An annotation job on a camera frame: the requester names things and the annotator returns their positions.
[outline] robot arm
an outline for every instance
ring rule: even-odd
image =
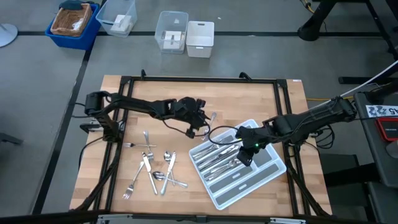
[[[109,102],[104,107],[104,99]],[[130,98],[117,93],[108,93],[107,91],[98,91],[86,96],[85,114],[97,119],[104,129],[104,141],[119,142],[121,140],[119,132],[119,123],[113,121],[108,113],[120,108],[125,110],[138,111],[149,114],[151,117],[159,120],[176,119],[190,124],[185,135],[194,138],[194,129],[199,130],[203,126],[208,126],[205,119],[208,117],[201,109],[206,102],[201,99],[190,97],[181,100],[156,100],[153,102]]]
[[[253,155],[269,143],[287,141],[303,144],[311,132],[327,124],[350,122],[355,116],[356,110],[352,104],[336,97],[324,106],[300,114],[285,114],[263,121],[261,128],[240,127],[235,137],[242,139],[243,147],[239,149],[237,158],[249,166]]]

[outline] white plastic cutlery tray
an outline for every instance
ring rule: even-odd
[[[253,120],[247,120],[236,127],[245,126],[247,128],[258,128],[258,124]],[[215,142],[220,142],[223,139],[227,139],[228,142],[236,141],[235,139],[236,130],[229,129],[216,137],[212,137]],[[253,190],[261,187],[262,185],[270,182],[279,175],[286,172],[286,166],[280,159],[278,153],[271,144],[268,144],[265,149],[260,149],[258,154],[255,154],[251,165],[245,167],[242,163],[235,164],[235,166],[228,166],[228,162],[236,158],[238,150],[232,150],[235,147],[219,146],[215,147],[210,152],[207,152],[205,156],[197,159],[194,155],[202,150],[209,149],[213,143],[206,141],[197,147],[189,150],[189,156],[195,166],[201,181],[205,185],[207,192],[210,195],[211,200],[218,210],[222,210],[237,200],[243,198],[245,195],[250,194]],[[216,162],[211,163],[210,166],[204,168],[200,164],[203,164],[208,159],[212,159],[221,152],[227,152],[223,154],[223,157]],[[232,167],[222,172],[220,175],[216,175],[214,179],[208,180],[211,175],[210,172],[216,172],[221,168],[217,167]]]

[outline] wicker basket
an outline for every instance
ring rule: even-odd
[[[68,10],[61,8],[52,23],[51,33],[55,35],[79,37],[93,14],[90,4],[83,3],[81,6],[83,6],[83,9],[81,10]],[[74,30],[72,25],[82,18],[83,22],[81,23],[81,26],[78,30]]]

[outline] white cable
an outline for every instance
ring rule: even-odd
[[[347,92],[341,94],[340,96],[341,96],[341,97],[344,97],[344,96],[348,95],[349,93],[351,93],[351,92],[353,92],[353,91],[355,91],[355,90],[357,90],[357,89],[359,89],[359,88],[362,88],[363,86],[366,86],[367,84],[369,84],[370,82],[372,82],[373,80],[375,80],[377,77],[381,76],[381,75],[384,74],[386,71],[388,71],[391,67],[395,66],[397,63],[398,63],[398,61],[392,63],[390,66],[388,66],[386,69],[384,69],[381,73],[378,73],[377,75],[375,75],[373,78],[369,79],[368,81],[366,81],[366,82],[363,83],[362,85],[357,86],[357,87],[353,88],[352,90],[347,91]],[[328,101],[326,101],[326,102],[323,102],[323,103],[321,103],[321,104],[319,104],[319,105],[313,106],[313,107],[311,107],[311,109],[312,109],[312,108],[316,108],[316,107],[318,107],[318,106],[325,105],[325,104],[327,104],[327,103],[329,103],[329,102],[330,102],[330,100],[328,100]]]

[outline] wooden tabletop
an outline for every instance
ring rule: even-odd
[[[106,75],[101,89],[110,93],[118,92],[120,79],[121,76]],[[308,108],[301,81],[287,80],[287,83],[293,113],[306,111]],[[169,98],[179,100],[185,96],[205,100],[204,110],[208,116],[214,111],[217,112],[213,127],[235,126],[248,119],[254,119],[261,125],[262,121],[277,115],[274,89],[270,84],[138,81],[134,82],[132,93],[132,97],[148,101]],[[280,90],[280,97],[285,113],[282,90]],[[167,124],[181,130],[186,130],[188,127],[188,124],[174,120],[167,120]],[[202,142],[201,139],[189,139],[185,135],[165,127],[161,121],[153,119],[149,115],[130,111],[124,142],[144,144],[144,130],[149,132],[149,142],[157,145],[152,148],[155,155],[151,164],[152,171],[166,172],[167,163],[164,162],[163,154],[165,151],[176,151],[174,177],[176,180],[188,183],[189,188],[183,189],[177,185],[173,187],[169,183],[164,196],[154,195],[146,169],[143,168],[137,178],[131,198],[129,200],[122,199],[123,193],[138,170],[142,152],[147,150],[146,147],[124,147],[116,179],[112,211],[179,215],[292,216],[286,174],[263,185],[226,209],[217,210],[188,156],[188,151],[199,145]],[[87,142],[100,136],[102,136],[101,132],[90,133]],[[79,206],[97,184],[105,147],[106,142],[98,141],[86,148],[70,208]],[[274,144],[274,148],[283,159],[282,145]],[[318,152],[304,144],[300,155],[307,188],[322,208],[331,214]],[[157,190],[160,191],[162,182],[155,180],[155,184]],[[100,208],[104,208],[107,191],[108,186],[106,185]],[[299,211],[303,213],[300,190],[297,186],[296,195]]]

